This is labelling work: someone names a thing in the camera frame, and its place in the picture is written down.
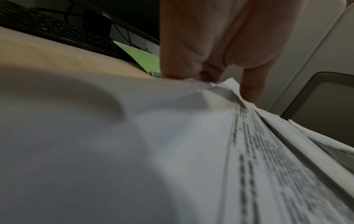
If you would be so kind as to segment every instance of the desk surface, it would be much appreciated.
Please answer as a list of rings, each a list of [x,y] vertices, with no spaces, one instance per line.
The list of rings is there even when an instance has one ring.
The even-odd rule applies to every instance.
[[[0,66],[154,79],[138,65],[0,27]]]

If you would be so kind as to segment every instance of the dell logo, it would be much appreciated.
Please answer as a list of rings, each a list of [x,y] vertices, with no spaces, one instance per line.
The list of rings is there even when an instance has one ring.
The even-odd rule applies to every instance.
[[[107,15],[107,14],[105,14],[105,13],[103,13],[103,16],[104,16],[104,17],[107,17],[108,19],[111,19],[110,15]]]

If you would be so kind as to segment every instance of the black keyboard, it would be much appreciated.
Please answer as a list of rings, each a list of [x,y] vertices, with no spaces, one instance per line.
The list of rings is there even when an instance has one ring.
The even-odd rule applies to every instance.
[[[78,30],[70,24],[9,1],[0,0],[0,26],[136,63],[109,37]]]

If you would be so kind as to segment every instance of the hand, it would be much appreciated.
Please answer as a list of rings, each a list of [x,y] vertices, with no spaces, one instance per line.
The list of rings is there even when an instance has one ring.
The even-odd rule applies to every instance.
[[[240,93],[257,102],[306,0],[161,0],[164,78],[219,82],[243,68]]]

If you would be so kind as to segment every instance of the desk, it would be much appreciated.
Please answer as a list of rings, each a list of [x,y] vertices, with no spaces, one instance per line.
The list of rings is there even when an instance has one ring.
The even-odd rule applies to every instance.
[[[154,79],[139,65],[4,27],[0,66]]]

